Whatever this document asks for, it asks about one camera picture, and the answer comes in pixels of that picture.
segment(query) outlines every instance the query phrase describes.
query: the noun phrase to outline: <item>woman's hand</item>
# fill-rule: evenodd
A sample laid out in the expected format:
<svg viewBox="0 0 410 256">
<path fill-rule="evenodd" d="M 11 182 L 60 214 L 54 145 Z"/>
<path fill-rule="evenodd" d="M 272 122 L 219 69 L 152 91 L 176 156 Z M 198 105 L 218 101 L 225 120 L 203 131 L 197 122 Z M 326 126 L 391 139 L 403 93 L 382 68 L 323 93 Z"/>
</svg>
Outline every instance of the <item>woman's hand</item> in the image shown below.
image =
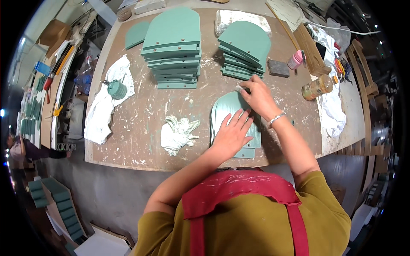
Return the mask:
<svg viewBox="0 0 410 256">
<path fill-rule="evenodd" d="M 246 133 L 253 122 L 253 117 L 246 120 L 251 110 L 248 109 L 241 115 L 242 112 L 242 109 L 236 111 L 229 124 L 228 120 L 231 114 L 225 117 L 215 136 L 214 143 L 210 147 L 210 150 L 222 163 L 232 158 L 245 144 L 253 139 L 252 136 L 246 137 Z"/>
<path fill-rule="evenodd" d="M 251 94 L 248 94 L 245 90 L 241 90 L 241 95 L 250 107 L 266 121 L 270 121 L 275 118 L 276 115 L 282 113 L 272 98 L 271 90 L 259 76 L 253 75 L 251 79 L 241 82 L 240 85 L 251 90 Z"/>
</svg>

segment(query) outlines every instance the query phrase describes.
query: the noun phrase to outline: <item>short sleeve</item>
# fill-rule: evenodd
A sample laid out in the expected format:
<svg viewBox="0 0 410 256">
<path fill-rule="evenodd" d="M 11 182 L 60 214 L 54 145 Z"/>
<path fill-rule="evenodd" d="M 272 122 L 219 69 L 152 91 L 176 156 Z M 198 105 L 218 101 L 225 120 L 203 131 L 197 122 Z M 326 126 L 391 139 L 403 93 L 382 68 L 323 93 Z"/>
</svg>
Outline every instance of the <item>short sleeve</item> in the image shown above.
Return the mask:
<svg viewBox="0 0 410 256">
<path fill-rule="evenodd" d="M 307 177 L 296 188 L 296 191 L 301 196 L 303 196 L 303 193 L 313 195 L 324 205 L 326 205 L 331 211 L 349 217 L 338 200 L 333 195 L 332 191 L 326 183 L 326 179 L 323 173 L 320 171 L 309 173 Z"/>
<path fill-rule="evenodd" d="M 138 241 L 133 256 L 151 255 L 158 251 L 173 227 L 174 217 L 168 213 L 154 211 L 142 215 L 138 221 Z"/>
</svg>

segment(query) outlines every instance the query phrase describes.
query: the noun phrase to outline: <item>crumpled cloth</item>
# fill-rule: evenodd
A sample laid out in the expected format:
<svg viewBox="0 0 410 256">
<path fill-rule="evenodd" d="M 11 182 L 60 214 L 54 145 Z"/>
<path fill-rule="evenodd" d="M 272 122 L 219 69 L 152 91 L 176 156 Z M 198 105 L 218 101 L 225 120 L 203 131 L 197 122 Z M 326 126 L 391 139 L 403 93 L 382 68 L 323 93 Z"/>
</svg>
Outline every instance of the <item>crumpled cloth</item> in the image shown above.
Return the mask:
<svg viewBox="0 0 410 256">
<path fill-rule="evenodd" d="M 167 116 L 166 124 L 161 129 L 161 147 L 163 147 L 170 156 L 176 156 L 179 150 L 188 145 L 194 145 L 193 139 L 199 136 L 191 134 L 199 125 L 200 121 L 189 122 L 187 118 L 178 119 L 175 116 Z"/>
<path fill-rule="evenodd" d="M 314 25 L 308 25 L 313 31 L 313 35 L 318 43 L 326 47 L 325 57 L 323 62 L 330 67 L 332 71 L 329 76 L 337 76 L 335 58 L 339 57 L 337 54 L 339 50 L 334 46 L 335 40 L 326 34 L 326 32 Z M 325 93 L 317 98 L 320 105 L 320 126 L 326 129 L 331 137 L 339 136 L 346 124 L 346 115 L 342 111 L 342 102 L 339 97 L 340 86 L 339 83 L 333 85 L 333 90 Z"/>
<path fill-rule="evenodd" d="M 130 61 L 126 54 L 112 64 L 105 75 L 105 79 L 109 82 L 113 80 L 122 82 L 127 87 L 127 94 L 124 98 L 115 100 L 108 94 L 108 86 L 106 84 L 101 85 L 101 90 L 96 95 L 85 119 L 84 128 L 84 138 L 98 144 L 103 144 L 111 133 L 108 124 L 111 122 L 114 107 L 135 94 L 134 82 L 130 72 Z"/>
</svg>

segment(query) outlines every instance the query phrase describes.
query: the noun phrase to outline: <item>work table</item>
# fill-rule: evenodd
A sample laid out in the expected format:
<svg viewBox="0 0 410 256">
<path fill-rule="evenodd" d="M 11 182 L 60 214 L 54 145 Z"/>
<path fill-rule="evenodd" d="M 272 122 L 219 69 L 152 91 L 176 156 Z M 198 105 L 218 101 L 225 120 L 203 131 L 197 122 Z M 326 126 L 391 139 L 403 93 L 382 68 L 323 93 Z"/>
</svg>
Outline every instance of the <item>work table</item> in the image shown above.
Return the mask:
<svg viewBox="0 0 410 256">
<path fill-rule="evenodd" d="M 269 9 L 264 3 L 261 4 L 266 9 L 264 14 L 268 14 Z M 217 7 L 230 9 L 226 5 L 217 5 Z M 219 43 L 214 34 L 214 20 L 218 9 L 194 10 L 200 15 L 203 50 L 201 75 L 197 89 L 156 89 L 156 81 L 140 55 L 142 44 L 129 50 L 124 49 L 124 37 L 128 29 L 138 22 L 151 21 L 157 13 L 164 11 L 163 9 L 136 17 L 133 15 L 131 19 L 123 23 L 114 24 L 94 72 L 87 112 L 101 88 L 100 81 L 104 80 L 106 71 L 124 54 L 131 62 L 130 71 L 134 80 L 135 95 L 115 108 L 110 125 L 113 133 L 108 136 L 106 143 L 99 145 L 85 140 L 85 160 L 87 162 L 136 170 L 176 171 L 192 162 L 210 146 L 212 106 L 218 98 L 234 91 L 240 80 L 222 76 L 219 71 L 223 57 L 222 52 L 218 51 Z M 265 15 L 272 30 L 272 46 L 268 57 L 286 62 L 296 48 L 279 21 L 271 16 L 271 13 Z M 346 102 L 344 96 L 348 97 L 351 106 L 360 104 L 356 86 L 350 83 L 341 84 L 342 109 L 348 121 L 341 136 L 333 139 L 320 127 L 317 102 L 315 100 L 306 101 L 301 95 L 301 87 L 311 81 L 306 68 L 298 68 L 297 75 L 291 72 L 289 78 L 270 76 L 265 73 L 263 81 L 270 87 L 278 107 L 283 109 L 288 118 L 295 122 L 295 127 L 317 157 L 333 153 L 348 146 L 344 144 L 351 145 L 364 137 L 364 132 L 359 131 L 360 127 L 348 126 L 349 120 L 360 121 L 360 114 L 357 114 L 357 110 L 348 108 L 348 105 L 344 104 Z M 177 156 L 169 156 L 160 145 L 161 127 L 165 124 L 164 120 L 168 115 L 174 115 L 178 119 L 187 117 L 190 121 L 200 120 L 201 122 L 200 126 L 192 132 L 193 135 L 198 135 L 199 139 L 194 140 L 193 147 L 183 147 Z M 266 128 L 266 122 L 263 120 L 262 148 L 256 149 L 255 158 L 231 159 L 223 166 L 255 167 L 280 162 L 284 162 L 284 158 L 277 136 L 274 131 Z"/>
</svg>

